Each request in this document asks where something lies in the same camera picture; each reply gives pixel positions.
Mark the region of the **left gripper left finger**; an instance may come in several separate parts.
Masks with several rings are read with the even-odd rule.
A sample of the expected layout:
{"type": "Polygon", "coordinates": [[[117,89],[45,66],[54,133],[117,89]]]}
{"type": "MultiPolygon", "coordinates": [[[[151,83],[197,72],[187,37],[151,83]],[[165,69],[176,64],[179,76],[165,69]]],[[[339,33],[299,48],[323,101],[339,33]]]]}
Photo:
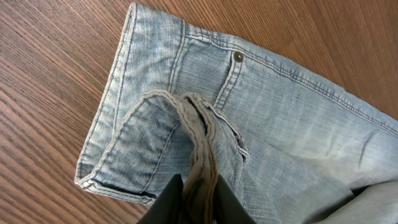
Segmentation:
{"type": "Polygon", "coordinates": [[[180,174],[175,174],[137,224],[178,223],[182,190],[182,177],[180,174]]]}

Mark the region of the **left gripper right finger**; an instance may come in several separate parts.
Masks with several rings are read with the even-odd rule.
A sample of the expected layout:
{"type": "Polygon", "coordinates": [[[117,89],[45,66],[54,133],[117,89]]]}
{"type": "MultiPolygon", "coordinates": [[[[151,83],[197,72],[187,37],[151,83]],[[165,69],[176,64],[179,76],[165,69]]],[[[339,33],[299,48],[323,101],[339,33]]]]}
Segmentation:
{"type": "Polygon", "coordinates": [[[214,216],[217,224],[255,224],[224,178],[219,175],[214,194],[214,216]]]}

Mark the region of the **light blue denim shorts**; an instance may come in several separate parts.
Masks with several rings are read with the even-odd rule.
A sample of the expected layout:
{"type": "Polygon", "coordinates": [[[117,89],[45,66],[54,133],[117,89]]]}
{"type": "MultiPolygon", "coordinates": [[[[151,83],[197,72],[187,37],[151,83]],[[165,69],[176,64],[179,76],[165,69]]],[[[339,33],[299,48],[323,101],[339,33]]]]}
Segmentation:
{"type": "Polygon", "coordinates": [[[301,65],[132,3],[76,166],[153,204],[224,178],[256,223],[396,223],[397,121],[301,65]]]}

